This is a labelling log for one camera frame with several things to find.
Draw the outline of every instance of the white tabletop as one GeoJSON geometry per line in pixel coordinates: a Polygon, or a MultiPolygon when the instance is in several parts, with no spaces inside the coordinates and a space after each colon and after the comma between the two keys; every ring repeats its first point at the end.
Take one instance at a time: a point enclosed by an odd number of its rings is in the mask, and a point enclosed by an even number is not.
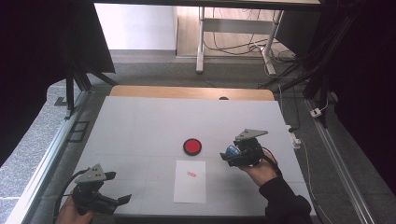
{"type": "Polygon", "coordinates": [[[275,101],[108,96],[76,171],[100,163],[105,172],[117,172],[100,192],[111,198],[132,194],[119,215],[263,216],[267,201],[258,187],[219,155],[246,128],[268,131],[259,142],[272,150],[294,192],[310,202],[275,101]],[[189,138],[202,143],[197,156],[183,152],[189,138]],[[177,161],[205,161],[205,203],[174,203],[177,161]]]}

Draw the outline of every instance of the human hand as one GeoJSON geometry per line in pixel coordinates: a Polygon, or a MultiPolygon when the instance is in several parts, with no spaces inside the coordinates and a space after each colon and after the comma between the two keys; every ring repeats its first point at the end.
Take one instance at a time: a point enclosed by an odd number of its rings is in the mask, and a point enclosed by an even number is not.
{"type": "MultiPolygon", "coordinates": [[[[264,150],[264,154],[276,163],[276,160],[271,153],[269,153],[267,150],[264,150]]],[[[259,187],[277,177],[273,166],[264,159],[262,159],[260,163],[255,166],[239,166],[239,169],[245,171],[259,187]]]]}
{"type": "Polygon", "coordinates": [[[56,224],[90,224],[92,218],[93,212],[91,211],[83,216],[80,215],[72,197],[69,196],[56,218],[56,224]]]}

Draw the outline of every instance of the wooden edge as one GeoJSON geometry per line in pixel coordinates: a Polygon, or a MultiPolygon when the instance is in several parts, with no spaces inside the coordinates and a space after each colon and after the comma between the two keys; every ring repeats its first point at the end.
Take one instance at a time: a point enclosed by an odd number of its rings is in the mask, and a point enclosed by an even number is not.
{"type": "Polygon", "coordinates": [[[227,97],[229,100],[274,101],[274,95],[268,90],[194,88],[194,87],[158,87],[158,86],[115,86],[110,96],[213,99],[227,97]]]}

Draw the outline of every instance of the sheet of paper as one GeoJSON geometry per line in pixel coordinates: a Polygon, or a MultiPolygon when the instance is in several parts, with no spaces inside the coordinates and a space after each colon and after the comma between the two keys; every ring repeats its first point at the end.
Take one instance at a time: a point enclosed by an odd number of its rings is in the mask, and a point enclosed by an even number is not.
{"type": "Polygon", "coordinates": [[[205,161],[177,161],[174,203],[206,203],[205,161]]]}

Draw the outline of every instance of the gray floor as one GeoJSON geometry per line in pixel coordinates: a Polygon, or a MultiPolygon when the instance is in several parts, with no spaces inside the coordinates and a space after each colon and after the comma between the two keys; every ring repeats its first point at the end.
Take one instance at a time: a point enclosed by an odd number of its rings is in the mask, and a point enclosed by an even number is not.
{"type": "MultiPolygon", "coordinates": [[[[116,66],[116,75],[108,74],[120,84],[125,85],[154,85],[154,86],[186,86],[186,87],[218,87],[218,88],[245,88],[256,89],[258,85],[270,80],[263,72],[262,60],[237,59],[205,59],[205,71],[202,75],[195,74],[194,59],[176,58],[168,52],[156,51],[112,51],[116,66]]],[[[278,65],[281,71],[285,65],[278,65]]],[[[51,216],[56,195],[60,192],[67,177],[73,174],[95,118],[110,87],[96,77],[90,77],[92,90],[89,92],[87,104],[80,114],[78,121],[88,122],[88,130],[81,142],[68,141],[57,158],[55,165],[43,184],[34,206],[25,223],[51,223],[51,216]]],[[[280,79],[270,86],[276,88],[278,83],[287,82],[290,78],[280,79]]],[[[301,91],[304,84],[295,88],[296,101],[293,91],[282,94],[284,117],[291,126],[298,124],[301,127],[295,133],[304,140],[309,158],[312,190],[317,203],[327,214],[332,223],[361,223],[355,209],[350,202],[344,186],[336,173],[332,161],[323,145],[314,121],[308,114],[301,91]]],[[[64,82],[57,83],[49,88],[49,98],[43,111],[35,121],[32,129],[25,135],[15,153],[0,169],[2,178],[0,186],[0,223],[7,220],[16,201],[21,196],[31,174],[39,163],[40,155],[48,147],[59,122],[64,118],[65,107],[53,106],[58,97],[64,97],[64,82]]],[[[343,125],[333,113],[333,103],[328,106],[327,121],[329,132],[343,156],[349,172],[369,205],[376,223],[396,222],[396,198],[390,192],[375,168],[361,152],[343,125]]],[[[69,139],[75,139],[75,133],[69,134],[69,139]]],[[[305,150],[295,151],[302,168],[305,180],[308,180],[305,150]]],[[[321,212],[318,212],[324,223],[330,223],[321,212]]],[[[96,217],[93,223],[111,223],[112,217],[96,217]]]]}

